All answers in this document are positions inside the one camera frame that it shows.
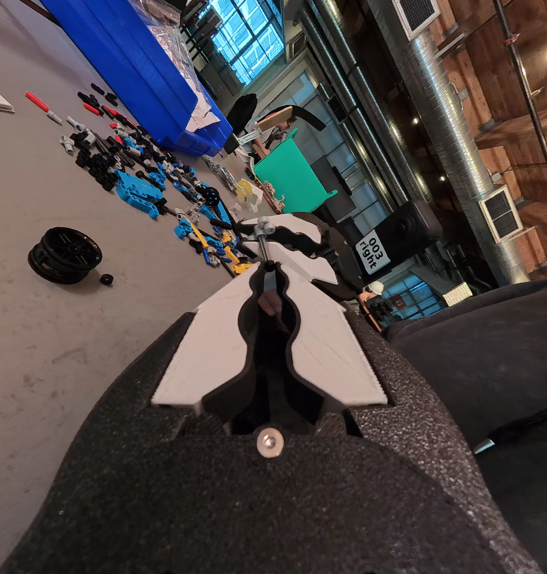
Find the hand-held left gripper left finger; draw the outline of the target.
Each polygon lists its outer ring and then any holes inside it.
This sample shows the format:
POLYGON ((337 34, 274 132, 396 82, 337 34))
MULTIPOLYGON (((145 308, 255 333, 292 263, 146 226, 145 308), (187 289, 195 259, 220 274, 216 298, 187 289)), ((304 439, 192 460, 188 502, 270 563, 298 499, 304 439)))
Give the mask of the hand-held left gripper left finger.
POLYGON ((152 405, 186 407, 200 414, 206 396, 241 374, 248 343, 238 321, 243 305, 254 295, 250 280, 259 271, 259 266, 251 266, 194 310, 152 405))

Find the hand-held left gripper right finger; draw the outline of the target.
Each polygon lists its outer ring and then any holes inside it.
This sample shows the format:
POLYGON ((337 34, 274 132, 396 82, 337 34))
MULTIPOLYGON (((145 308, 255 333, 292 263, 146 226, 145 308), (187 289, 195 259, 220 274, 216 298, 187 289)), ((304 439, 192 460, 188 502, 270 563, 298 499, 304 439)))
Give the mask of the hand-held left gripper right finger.
POLYGON ((386 405, 388 397, 345 308, 286 264, 277 264, 276 282, 295 378, 343 407, 386 405))

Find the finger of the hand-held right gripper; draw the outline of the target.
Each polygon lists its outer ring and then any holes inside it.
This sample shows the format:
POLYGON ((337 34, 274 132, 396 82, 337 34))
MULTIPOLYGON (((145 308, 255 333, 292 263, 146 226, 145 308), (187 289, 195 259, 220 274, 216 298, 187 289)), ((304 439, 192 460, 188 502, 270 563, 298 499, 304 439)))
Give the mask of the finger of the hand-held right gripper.
POLYGON ((276 241, 267 241, 266 244, 270 260, 291 268, 310 283, 318 280, 338 284, 335 271, 323 257, 310 258, 301 251, 286 248, 276 241))
POLYGON ((322 233, 317 225, 293 214, 259 216, 239 222, 239 234, 250 236, 259 223, 267 222, 273 231, 265 233, 266 240, 278 243, 297 243, 299 240, 321 243, 322 233))

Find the pile of toy brick parts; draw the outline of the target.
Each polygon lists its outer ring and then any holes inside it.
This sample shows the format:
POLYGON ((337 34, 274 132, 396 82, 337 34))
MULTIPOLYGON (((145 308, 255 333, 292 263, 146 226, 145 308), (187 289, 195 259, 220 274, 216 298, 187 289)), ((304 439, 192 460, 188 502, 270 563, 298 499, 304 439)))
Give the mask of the pile of toy brick parts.
POLYGON ((194 167, 178 161, 141 125, 120 112, 114 94, 94 83, 90 89, 89 94, 78 91, 77 97, 86 110, 112 121, 112 134, 103 138, 68 116, 66 121, 74 132, 60 136, 60 144, 75 164, 106 192, 115 192, 126 205, 150 219, 174 217, 175 235, 202 255, 206 265, 222 267, 232 277, 251 267, 248 257, 237 250, 236 220, 219 191, 202 182, 194 167), (168 204, 164 195, 168 187, 189 202, 185 212, 168 204), (200 217, 210 225, 209 233, 200 229, 200 217))

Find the black spoked wheel rim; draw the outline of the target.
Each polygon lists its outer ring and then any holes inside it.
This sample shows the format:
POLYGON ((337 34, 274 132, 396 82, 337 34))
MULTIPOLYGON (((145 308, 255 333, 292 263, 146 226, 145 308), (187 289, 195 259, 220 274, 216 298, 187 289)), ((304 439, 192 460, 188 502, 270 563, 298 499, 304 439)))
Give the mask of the black spoked wheel rim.
POLYGON ((102 258, 101 249, 87 234, 69 227, 53 227, 33 246, 27 261, 41 278, 73 285, 95 269, 102 258))

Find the grey desk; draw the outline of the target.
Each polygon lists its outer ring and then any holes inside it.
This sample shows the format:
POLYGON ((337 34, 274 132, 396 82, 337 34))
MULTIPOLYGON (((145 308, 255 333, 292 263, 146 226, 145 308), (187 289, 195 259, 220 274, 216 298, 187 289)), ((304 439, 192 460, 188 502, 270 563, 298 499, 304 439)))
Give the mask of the grey desk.
POLYGON ((97 399, 128 364, 230 281, 173 232, 106 192, 60 145, 60 118, 109 133, 78 91, 105 85, 64 32, 19 1, 0 1, 0 556, 37 513, 97 399), (103 261, 72 286, 37 276, 27 254, 49 228, 93 238, 103 261), (103 286, 103 274, 114 277, 103 286))

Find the person's right hand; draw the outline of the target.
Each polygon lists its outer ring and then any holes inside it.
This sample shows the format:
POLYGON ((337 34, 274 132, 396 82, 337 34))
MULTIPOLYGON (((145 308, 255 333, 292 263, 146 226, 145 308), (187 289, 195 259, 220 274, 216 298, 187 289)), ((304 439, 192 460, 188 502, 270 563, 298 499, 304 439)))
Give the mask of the person's right hand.
POLYGON ((276 290, 263 291, 258 299, 258 305, 268 316, 281 318, 283 302, 276 290))

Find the green sheet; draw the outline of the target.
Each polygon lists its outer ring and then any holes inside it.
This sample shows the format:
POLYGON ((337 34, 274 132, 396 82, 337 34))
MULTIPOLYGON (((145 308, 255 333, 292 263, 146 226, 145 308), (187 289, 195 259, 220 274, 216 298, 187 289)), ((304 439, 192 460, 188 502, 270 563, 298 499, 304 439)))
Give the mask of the green sheet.
POLYGON ((255 176, 262 183, 270 183, 275 197, 284 203, 284 214, 311 213, 338 193, 327 191, 319 181, 293 140, 297 133, 294 129, 254 167, 255 176))

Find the clear bag with parts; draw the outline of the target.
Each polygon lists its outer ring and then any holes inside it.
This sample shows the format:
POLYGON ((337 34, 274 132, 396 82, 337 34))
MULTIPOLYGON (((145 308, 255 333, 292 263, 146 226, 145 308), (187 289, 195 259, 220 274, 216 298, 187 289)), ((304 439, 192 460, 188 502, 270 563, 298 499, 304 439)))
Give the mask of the clear bag with parts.
POLYGON ((258 188, 253 186, 249 179, 245 177, 235 178, 231 171, 223 167, 209 155, 204 154, 201 156, 201 159, 226 190, 239 199, 242 206, 246 207, 250 212, 257 213, 258 206, 263 199, 263 191, 258 190, 258 188))

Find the tilted wooden board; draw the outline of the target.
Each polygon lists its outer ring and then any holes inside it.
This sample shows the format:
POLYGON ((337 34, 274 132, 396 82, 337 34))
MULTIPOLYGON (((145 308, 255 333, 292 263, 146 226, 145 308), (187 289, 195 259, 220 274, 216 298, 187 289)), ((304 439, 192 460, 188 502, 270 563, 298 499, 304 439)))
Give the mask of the tilted wooden board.
POLYGON ((255 128, 261 132, 269 130, 278 125, 287 123, 288 120, 293 116, 293 106, 285 106, 273 111, 267 115, 264 119, 259 120, 255 123, 255 128))

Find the black jacket on chair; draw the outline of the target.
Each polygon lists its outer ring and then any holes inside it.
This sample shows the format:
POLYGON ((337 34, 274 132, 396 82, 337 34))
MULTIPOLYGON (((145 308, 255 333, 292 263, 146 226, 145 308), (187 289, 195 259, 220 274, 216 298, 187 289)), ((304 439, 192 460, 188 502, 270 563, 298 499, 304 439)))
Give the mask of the black jacket on chair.
POLYGON ((228 112, 226 119, 231 125, 233 131, 223 146, 227 154, 232 154, 235 149, 239 147, 240 144, 238 143, 236 136, 245 133, 244 130, 246 125, 251 121, 255 114, 257 103, 257 95, 251 92, 240 96, 228 112))

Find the clear plastic bag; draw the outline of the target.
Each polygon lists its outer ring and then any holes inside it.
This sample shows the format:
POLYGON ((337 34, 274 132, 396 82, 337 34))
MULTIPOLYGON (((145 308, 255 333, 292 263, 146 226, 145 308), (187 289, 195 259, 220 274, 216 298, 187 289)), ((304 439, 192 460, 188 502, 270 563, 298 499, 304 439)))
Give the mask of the clear plastic bag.
POLYGON ((218 123, 219 119, 211 111, 210 100, 198 79, 180 30, 181 14, 186 4, 187 1, 133 1, 135 11, 196 95, 197 103, 186 129, 198 133, 218 123))

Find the blue storage bin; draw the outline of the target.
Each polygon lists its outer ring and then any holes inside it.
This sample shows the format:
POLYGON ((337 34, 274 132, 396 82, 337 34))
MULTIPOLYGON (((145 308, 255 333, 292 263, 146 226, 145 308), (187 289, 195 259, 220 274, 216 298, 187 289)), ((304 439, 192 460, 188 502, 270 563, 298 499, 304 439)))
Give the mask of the blue storage bin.
POLYGON ((130 1, 42 1, 149 135, 195 157, 219 154, 232 127, 212 100, 217 122, 191 131, 198 97, 130 1))

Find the person's leg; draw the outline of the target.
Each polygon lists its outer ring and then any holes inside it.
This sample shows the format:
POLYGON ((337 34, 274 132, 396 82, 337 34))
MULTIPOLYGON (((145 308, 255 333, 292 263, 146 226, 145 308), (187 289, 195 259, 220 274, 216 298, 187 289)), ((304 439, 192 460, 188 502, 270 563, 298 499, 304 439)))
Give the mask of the person's leg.
POLYGON ((504 518, 547 573, 547 408, 497 428, 473 452, 504 518))

